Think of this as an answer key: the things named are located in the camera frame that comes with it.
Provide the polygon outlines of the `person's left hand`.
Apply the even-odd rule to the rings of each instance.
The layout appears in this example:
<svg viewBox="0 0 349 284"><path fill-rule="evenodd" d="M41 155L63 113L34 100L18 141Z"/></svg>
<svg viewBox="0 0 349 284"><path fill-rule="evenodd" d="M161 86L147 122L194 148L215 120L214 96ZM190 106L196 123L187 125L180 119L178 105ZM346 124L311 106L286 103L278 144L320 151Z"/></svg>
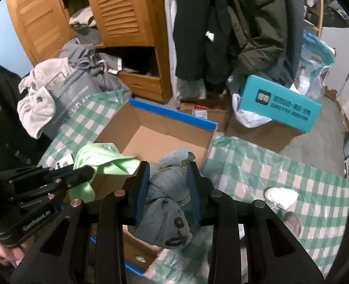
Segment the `person's left hand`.
<svg viewBox="0 0 349 284"><path fill-rule="evenodd" d="M0 243L0 264L3 266L15 266L19 265L19 263L24 259L25 255L34 245L34 236L27 239L16 248L6 248L4 245Z"/></svg>

